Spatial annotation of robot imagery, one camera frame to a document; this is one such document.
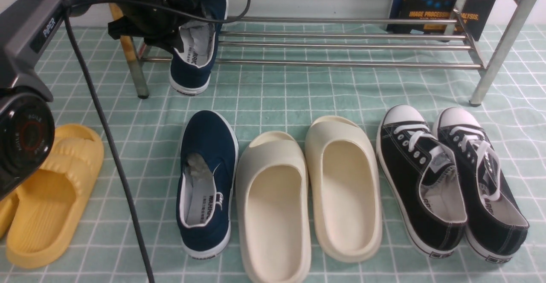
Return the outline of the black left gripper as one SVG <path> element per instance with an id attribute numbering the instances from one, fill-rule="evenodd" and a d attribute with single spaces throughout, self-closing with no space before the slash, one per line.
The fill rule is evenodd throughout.
<path id="1" fill-rule="evenodd" d="M 197 0 L 131 0 L 145 3 L 135 5 L 116 3 L 123 15 L 108 24 L 108 34 L 118 40 L 121 36 L 143 38 L 145 44 L 162 48 L 171 54 L 183 52 L 183 40 L 179 28 L 190 21 L 186 16 L 172 12 L 189 13 L 197 16 Z M 165 7 L 168 11 L 158 9 Z"/>

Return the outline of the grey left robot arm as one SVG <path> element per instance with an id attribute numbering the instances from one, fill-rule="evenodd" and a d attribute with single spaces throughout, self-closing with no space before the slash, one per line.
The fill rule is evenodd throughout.
<path id="1" fill-rule="evenodd" d="M 142 37 L 162 48 L 197 13 L 197 0 L 108 0 L 123 12 L 109 33 Z M 0 194 L 5 198 L 45 161 L 53 146 L 53 95 L 35 66 L 66 16 L 83 15 L 98 0 L 17 0 L 1 13 Z"/>

